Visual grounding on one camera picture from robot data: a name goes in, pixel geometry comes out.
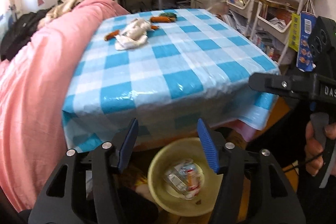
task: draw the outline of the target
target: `carrot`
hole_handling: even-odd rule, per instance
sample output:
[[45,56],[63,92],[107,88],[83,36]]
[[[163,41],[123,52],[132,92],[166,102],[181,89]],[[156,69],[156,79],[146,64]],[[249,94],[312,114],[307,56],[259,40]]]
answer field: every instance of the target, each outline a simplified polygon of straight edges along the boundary
[[150,21],[156,23],[170,23],[171,20],[169,17],[151,17]]
[[111,40],[112,38],[114,38],[118,34],[119,34],[119,30],[113,31],[113,32],[109,33],[107,36],[105,36],[104,40],[105,41]]
[[151,29],[152,30],[157,30],[157,29],[160,29],[160,27],[159,26],[155,26],[155,25],[151,25]]

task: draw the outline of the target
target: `human hand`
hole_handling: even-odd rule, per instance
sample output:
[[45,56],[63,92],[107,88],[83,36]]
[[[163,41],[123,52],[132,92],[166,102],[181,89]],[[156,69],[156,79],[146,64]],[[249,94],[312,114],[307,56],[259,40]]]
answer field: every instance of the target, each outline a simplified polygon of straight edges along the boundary
[[[325,127],[325,134],[328,138],[336,139],[336,123],[330,124]],[[309,160],[321,152],[323,152],[322,145],[314,138],[314,129],[312,123],[309,122],[306,127],[306,146],[304,148],[306,153],[306,160]],[[306,170],[312,176],[316,176],[323,166],[322,156],[306,164]],[[331,171],[331,175],[336,176],[336,164]]]

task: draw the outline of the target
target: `blue snack package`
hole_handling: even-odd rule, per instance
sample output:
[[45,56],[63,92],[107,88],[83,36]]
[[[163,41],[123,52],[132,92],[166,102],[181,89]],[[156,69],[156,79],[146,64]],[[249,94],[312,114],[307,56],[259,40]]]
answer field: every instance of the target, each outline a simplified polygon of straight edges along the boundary
[[308,45],[308,38],[315,26],[316,16],[307,12],[301,12],[300,18],[300,45],[297,53],[296,66],[302,71],[312,71],[314,69],[314,63]]

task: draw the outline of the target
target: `pink cloth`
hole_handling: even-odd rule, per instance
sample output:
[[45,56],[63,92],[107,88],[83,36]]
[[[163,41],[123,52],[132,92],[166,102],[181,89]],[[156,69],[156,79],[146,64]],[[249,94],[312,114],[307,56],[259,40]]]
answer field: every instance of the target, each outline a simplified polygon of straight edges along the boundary
[[16,210],[33,207],[67,150],[61,109],[86,45],[103,20],[126,14],[112,0],[85,0],[0,63],[0,186]]

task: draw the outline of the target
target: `yellow package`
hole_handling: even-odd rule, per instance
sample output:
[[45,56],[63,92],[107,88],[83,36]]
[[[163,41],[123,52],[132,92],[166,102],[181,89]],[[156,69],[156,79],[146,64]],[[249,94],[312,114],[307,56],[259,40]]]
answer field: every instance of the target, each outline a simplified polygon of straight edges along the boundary
[[292,24],[289,32],[289,47],[296,52],[300,45],[300,15],[292,14]]

